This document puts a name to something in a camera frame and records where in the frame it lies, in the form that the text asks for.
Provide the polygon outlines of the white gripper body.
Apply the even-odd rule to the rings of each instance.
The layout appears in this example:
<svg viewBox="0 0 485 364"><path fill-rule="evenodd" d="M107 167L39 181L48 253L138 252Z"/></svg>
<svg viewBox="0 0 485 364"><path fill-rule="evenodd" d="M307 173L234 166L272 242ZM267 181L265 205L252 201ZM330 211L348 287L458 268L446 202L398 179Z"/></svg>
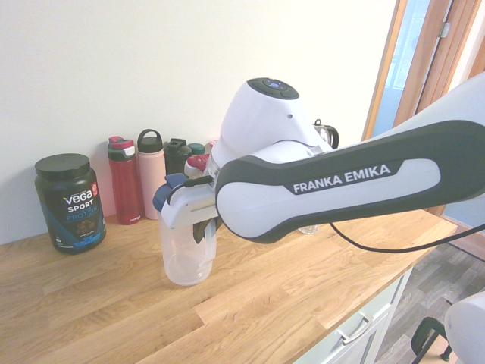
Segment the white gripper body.
<svg viewBox="0 0 485 364"><path fill-rule="evenodd" d="M161 217L169 228L184 228L217 216L211 176L166 176L166 181L171 191L161 208Z"/></svg>

